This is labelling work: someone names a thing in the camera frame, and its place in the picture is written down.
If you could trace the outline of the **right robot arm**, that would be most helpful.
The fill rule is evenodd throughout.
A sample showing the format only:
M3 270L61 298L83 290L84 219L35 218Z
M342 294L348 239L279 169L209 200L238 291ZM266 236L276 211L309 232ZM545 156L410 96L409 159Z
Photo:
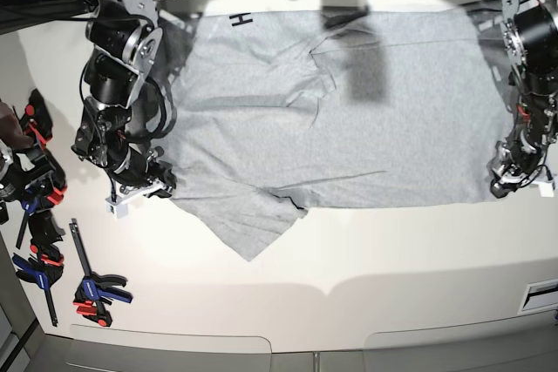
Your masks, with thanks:
M150 75L163 35L158 20L153 0L97 0L86 25L93 51L79 83L90 92L80 96L84 110L72 150L107 174L111 200L128 193L167 199L176 187L157 151L136 148L160 137L167 122L165 98ZM131 134L126 127L144 87L156 95L160 121L151 132Z

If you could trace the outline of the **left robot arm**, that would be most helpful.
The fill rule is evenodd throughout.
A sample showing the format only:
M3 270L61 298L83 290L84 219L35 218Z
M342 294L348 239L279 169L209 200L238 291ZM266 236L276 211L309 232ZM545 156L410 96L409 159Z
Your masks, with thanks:
M501 6L517 100L514 128L491 164L497 199L533 184L555 189L547 157L557 141L557 0L501 0Z

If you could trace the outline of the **person hand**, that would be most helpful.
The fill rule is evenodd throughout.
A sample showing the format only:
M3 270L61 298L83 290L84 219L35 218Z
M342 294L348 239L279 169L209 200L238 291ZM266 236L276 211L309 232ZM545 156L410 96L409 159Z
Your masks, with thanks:
M10 148L22 150L33 146L33 139L24 135L14 112L5 104L0 103L0 135L1 140Z

